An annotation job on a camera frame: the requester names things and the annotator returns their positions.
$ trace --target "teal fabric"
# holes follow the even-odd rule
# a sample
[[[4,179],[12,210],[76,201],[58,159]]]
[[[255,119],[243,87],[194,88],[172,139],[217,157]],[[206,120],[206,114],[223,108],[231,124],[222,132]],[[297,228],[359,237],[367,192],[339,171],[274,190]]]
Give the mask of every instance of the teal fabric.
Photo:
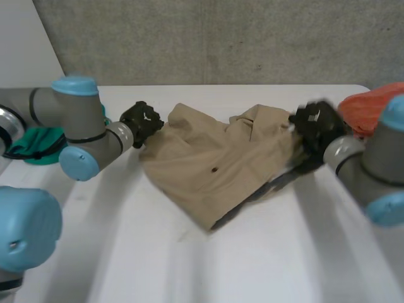
[[[102,111],[105,116],[104,106],[102,106]],[[14,142],[11,145],[10,150],[13,150],[13,153],[19,153],[21,155],[32,155],[35,152],[41,152],[50,147],[62,134],[62,128],[31,128],[24,134],[22,139]],[[26,163],[35,165],[49,165],[57,163],[63,148],[47,157],[37,160],[29,159],[25,161]]]

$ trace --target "khaki fabric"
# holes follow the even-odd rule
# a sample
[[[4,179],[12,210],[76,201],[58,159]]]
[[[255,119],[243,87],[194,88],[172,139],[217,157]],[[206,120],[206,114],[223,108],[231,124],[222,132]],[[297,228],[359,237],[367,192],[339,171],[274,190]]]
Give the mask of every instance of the khaki fabric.
[[[177,104],[140,160],[150,180],[210,230],[291,160],[299,140],[287,129],[288,117],[255,105],[225,124]]]

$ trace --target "concrete wall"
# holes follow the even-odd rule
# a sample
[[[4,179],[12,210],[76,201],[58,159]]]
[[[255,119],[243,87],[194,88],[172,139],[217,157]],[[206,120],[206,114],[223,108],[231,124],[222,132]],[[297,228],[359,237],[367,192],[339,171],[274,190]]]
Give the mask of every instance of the concrete wall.
[[[404,80],[402,0],[33,0],[65,72],[103,85]]]

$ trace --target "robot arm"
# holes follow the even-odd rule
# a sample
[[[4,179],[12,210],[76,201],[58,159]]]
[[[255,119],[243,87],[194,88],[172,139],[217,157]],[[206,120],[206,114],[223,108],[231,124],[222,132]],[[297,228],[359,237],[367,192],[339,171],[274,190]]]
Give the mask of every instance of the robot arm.
[[[28,128],[63,128],[68,147],[59,156],[72,179],[95,177],[131,146],[140,148],[163,126],[140,101],[105,126],[92,78],[63,77],[52,88],[0,89],[0,155]],[[13,302],[24,272],[54,252],[62,230],[57,200],[41,189],[0,186],[0,302]]]
[[[131,146],[141,147],[163,126],[144,102],[105,127],[98,89],[92,78],[63,77],[52,88],[0,90],[0,154],[27,128],[60,128],[68,147],[59,158],[72,179],[87,181]]]
[[[327,102],[301,107],[289,117],[306,150],[328,164],[376,225],[404,223],[404,99],[385,108],[374,136],[365,145],[348,135],[342,119]]]

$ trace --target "white table surface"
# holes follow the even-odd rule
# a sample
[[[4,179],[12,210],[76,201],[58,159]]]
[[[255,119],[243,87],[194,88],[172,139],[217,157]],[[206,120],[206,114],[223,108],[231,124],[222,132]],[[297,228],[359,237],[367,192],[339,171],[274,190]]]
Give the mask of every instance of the white table surface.
[[[135,101],[163,119],[178,102],[221,121],[255,104],[295,110],[357,85],[102,86],[118,120]],[[26,274],[17,303],[404,302],[404,229],[373,227],[327,168],[205,234],[127,151],[88,182],[14,161],[1,185],[40,187],[63,205],[55,254]]]

